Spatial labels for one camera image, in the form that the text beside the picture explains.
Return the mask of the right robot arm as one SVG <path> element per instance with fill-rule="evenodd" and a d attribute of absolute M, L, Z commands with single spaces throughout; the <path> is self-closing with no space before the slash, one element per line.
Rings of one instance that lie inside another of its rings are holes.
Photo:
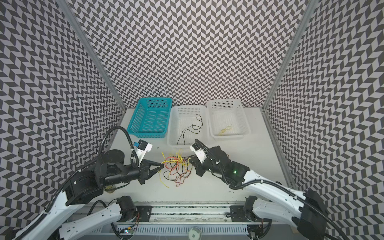
<path fill-rule="evenodd" d="M 194 153 L 191 163 L 198 176 L 202 177 L 206 172 L 218 174 L 231 190 L 247 190 L 254 194 L 244 205 L 248 219 L 268 219 L 290 225 L 308 240 L 334 239 L 326 232 L 327 226 L 333 227 L 341 239 L 348 238 L 329 218 L 324 201 L 315 191 L 294 190 L 271 181 L 249 167 L 231 161 L 219 146 L 209 148 L 196 139 L 190 149 Z"/>

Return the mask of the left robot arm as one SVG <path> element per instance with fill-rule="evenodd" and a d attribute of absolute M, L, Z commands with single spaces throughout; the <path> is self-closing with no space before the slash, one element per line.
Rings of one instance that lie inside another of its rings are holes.
<path fill-rule="evenodd" d="M 107 137 L 121 130 L 129 143 L 131 163 L 124 164 L 125 154 L 120 150 L 104 152 Z M 134 143 L 123 127 L 112 127 L 103 137 L 94 160 L 75 171 L 54 193 L 52 200 L 39 216 L 22 230 L 14 233 L 15 240 L 77 240 L 92 230 L 107 224 L 133 220 L 138 222 L 140 213 L 130 196 L 123 196 L 104 209 L 80 220 L 67 222 L 77 210 L 106 192 L 106 187 L 119 189 L 137 180 L 141 185 L 160 172 L 164 165 L 145 160 L 151 144 L 139 140 Z"/>

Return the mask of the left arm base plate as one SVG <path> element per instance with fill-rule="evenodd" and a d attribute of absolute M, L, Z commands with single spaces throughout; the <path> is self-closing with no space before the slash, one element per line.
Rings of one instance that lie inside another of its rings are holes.
<path fill-rule="evenodd" d="M 149 222 L 152 215 L 153 207 L 149 205 L 144 205 L 144 206 L 136 206 L 136 208 L 137 208 L 136 215 L 139 216 L 138 222 L 139 223 Z"/>

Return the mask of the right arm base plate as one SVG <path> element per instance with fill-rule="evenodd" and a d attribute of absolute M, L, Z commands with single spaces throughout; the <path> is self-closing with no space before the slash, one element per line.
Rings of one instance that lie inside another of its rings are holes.
<path fill-rule="evenodd" d="M 244 206 L 232 205 L 230 206 L 229 216 L 232 222 L 255 222 L 256 217 L 244 210 Z"/>

